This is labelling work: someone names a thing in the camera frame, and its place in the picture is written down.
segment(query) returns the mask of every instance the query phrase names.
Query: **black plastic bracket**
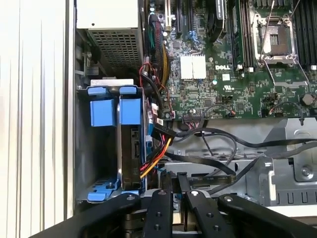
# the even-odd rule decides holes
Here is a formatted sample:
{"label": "black plastic bracket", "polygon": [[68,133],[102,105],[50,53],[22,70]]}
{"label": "black plastic bracket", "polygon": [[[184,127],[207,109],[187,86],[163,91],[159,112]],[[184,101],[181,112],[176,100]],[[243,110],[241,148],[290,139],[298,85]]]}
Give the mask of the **black plastic bracket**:
{"label": "black plastic bracket", "polygon": [[317,237],[317,229],[233,194],[220,196],[218,207],[233,218],[243,237],[249,233],[260,238]]}
{"label": "black plastic bracket", "polygon": [[143,228],[144,238],[171,238],[173,194],[166,190],[153,192]]}
{"label": "black plastic bracket", "polygon": [[122,194],[37,233],[30,238],[79,238],[82,232],[89,226],[111,215],[123,214],[127,209],[138,205],[140,201],[140,197],[135,194]]}
{"label": "black plastic bracket", "polygon": [[186,197],[204,238],[235,238],[232,227],[227,225],[214,200],[208,200],[196,190],[188,191]]}

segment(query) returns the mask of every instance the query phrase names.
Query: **microchip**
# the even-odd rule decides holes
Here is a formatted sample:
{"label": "microchip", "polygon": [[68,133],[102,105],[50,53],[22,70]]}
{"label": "microchip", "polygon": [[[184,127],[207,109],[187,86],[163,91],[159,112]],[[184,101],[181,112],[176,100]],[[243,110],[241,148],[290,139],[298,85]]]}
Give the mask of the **microchip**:
{"label": "microchip", "polygon": [[211,106],[211,100],[210,99],[206,99],[205,100],[205,107],[210,107]]}
{"label": "microchip", "polygon": [[173,48],[174,49],[179,49],[180,48],[180,42],[179,41],[174,41],[173,42]]}
{"label": "microchip", "polygon": [[317,117],[317,108],[310,108],[309,113],[311,117]]}
{"label": "microchip", "polygon": [[199,19],[199,29],[204,29],[205,28],[205,19],[200,18]]}
{"label": "microchip", "polygon": [[244,109],[244,104],[243,103],[237,103],[237,110],[241,111]]}

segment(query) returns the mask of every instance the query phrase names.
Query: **power supply vent grille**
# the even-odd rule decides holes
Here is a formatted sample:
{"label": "power supply vent grille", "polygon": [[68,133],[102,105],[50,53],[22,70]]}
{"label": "power supply vent grille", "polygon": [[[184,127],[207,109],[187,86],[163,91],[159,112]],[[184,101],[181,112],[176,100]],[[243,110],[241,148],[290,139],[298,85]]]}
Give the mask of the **power supply vent grille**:
{"label": "power supply vent grille", "polygon": [[142,37],[138,29],[89,30],[109,65],[115,69],[139,68],[142,62]]}

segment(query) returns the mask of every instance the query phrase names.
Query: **white label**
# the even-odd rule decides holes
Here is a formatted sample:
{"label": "white label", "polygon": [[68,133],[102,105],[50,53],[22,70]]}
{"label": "white label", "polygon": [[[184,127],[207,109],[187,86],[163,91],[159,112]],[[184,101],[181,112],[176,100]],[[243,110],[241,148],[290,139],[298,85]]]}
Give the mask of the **white label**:
{"label": "white label", "polygon": [[228,65],[216,65],[216,70],[230,70],[230,67]]}
{"label": "white label", "polygon": [[223,81],[230,81],[230,74],[226,73],[222,75],[222,80]]}
{"label": "white label", "polygon": [[160,118],[157,118],[157,123],[160,124],[160,125],[164,125],[164,121]]}
{"label": "white label", "polygon": [[225,91],[231,91],[231,90],[234,90],[234,88],[233,88],[233,87],[231,87],[230,85],[224,85],[223,89],[224,89]]}

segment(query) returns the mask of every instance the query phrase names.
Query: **heatsink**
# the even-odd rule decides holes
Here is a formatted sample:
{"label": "heatsink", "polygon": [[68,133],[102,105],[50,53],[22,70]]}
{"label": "heatsink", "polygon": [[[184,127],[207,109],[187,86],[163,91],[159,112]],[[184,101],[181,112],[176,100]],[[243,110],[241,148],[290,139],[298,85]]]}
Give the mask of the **heatsink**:
{"label": "heatsink", "polygon": [[206,58],[204,55],[181,56],[180,57],[181,79],[205,79]]}

